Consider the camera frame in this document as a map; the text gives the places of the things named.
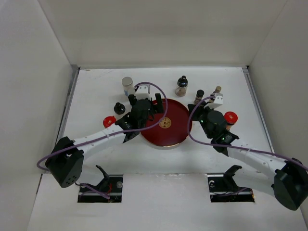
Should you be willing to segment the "small black-cap spice jar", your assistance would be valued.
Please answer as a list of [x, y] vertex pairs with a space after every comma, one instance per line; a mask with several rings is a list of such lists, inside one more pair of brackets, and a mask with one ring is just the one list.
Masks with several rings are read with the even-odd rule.
[[198, 104], [202, 100], [203, 96], [204, 96], [204, 91], [203, 90], [198, 90], [196, 92], [196, 96], [195, 96], [195, 99], [194, 99], [194, 104], [195, 105]]

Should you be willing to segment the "silver-lid jar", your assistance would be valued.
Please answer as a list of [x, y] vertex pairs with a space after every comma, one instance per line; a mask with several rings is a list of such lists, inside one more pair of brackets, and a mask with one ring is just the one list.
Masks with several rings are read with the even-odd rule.
[[135, 88], [131, 77], [124, 77], [122, 79], [122, 86], [124, 94], [128, 97], [131, 94], [135, 94]]

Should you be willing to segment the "black-cap white bottle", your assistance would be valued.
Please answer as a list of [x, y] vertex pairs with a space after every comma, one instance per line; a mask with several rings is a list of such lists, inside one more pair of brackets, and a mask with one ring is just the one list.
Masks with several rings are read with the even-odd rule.
[[120, 103], [120, 102], [117, 102], [114, 106], [114, 112], [117, 114], [117, 115], [122, 115], [124, 114], [126, 111], [126, 108], [125, 106]]

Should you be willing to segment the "yellow-label sesame oil bottle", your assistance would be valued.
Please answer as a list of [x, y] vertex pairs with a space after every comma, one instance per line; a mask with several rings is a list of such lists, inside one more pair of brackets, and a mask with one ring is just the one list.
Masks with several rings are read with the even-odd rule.
[[216, 86], [215, 90], [211, 94], [212, 98], [215, 98], [216, 96], [222, 96], [221, 92], [221, 86]]

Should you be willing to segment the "black-cap grinder bottle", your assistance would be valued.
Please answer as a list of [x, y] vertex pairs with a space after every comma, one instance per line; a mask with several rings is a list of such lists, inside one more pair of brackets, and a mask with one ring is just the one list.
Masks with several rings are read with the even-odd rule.
[[186, 76], [182, 76], [177, 81], [177, 88], [175, 90], [175, 94], [179, 97], [185, 96], [188, 87], [188, 80]]

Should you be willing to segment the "red-lid chili sauce jar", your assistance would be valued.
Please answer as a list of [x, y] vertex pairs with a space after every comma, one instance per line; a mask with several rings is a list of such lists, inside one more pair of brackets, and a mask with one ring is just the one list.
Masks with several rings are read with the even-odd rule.
[[105, 128], [110, 127], [111, 125], [113, 125], [116, 122], [116, 118], [115, 116], [107, 116], [106, 118], [104, 118], [103, 120], [103, 126]]

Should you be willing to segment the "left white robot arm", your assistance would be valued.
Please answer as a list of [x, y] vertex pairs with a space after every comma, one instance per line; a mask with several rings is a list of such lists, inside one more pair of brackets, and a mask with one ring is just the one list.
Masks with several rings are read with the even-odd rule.
[[104, 149], [130, 141], [148, 129], [146, 124], [155, 114], [166, 114], [167, 99], [162, 99], [159, 93], [155, 98], [155, 101], [148, 96], [138, 99], [131, 94], [128, 96], [131, 111], [108, 128], [81, 139], [61, 138], [45, 162], [60, 187], [67, 188], [77, 182], [92, 185], [98, 192], [106, 190], [108, 179], [89, 173], [83, 167], [84, 161]]

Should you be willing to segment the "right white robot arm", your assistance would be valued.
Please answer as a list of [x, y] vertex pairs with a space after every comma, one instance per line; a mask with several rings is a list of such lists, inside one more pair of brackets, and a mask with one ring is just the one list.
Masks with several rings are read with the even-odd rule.
[[217, 153], [236, 159], [254, 171], [233, 165], [223, 176], [230, 193], [250, 188], [273, 196], [282, 206], [296, 211], [308, 197], [308, 169], [295, 158], [255, 150], [227, 129], [225, 116], [207, 104], [189, 104], [189, 121], [199, 122], [208, 143]]

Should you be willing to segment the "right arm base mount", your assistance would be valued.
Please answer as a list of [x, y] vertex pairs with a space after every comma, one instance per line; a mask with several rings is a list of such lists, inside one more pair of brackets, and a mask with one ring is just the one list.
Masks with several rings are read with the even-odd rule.
[[252, 189], [238, 187], [233, 179], [242, 167], [233, 165], [224, 173], [207, 175], [210, 201], [212, 203], [255, 202]]

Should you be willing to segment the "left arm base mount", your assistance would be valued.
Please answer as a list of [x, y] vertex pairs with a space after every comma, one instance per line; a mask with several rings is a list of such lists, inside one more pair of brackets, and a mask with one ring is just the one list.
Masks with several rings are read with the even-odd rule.
[[97, 185], [88, 185], [100, 193], [105, 193], [109, 196], [108, 198], [102, 197], [100, 194], [92, 191], [91, 189], [85, 187], [80, 183], [75, 183], [76, 186], [79, 186], [78, 193], [78, 203], [121, 203], [122, 202], [122, 191], [123, 191], [123, 175], [109, 175], [106, 171], [96, 165], [96, 168], [100, 172], [99, 176], [103, 178]]

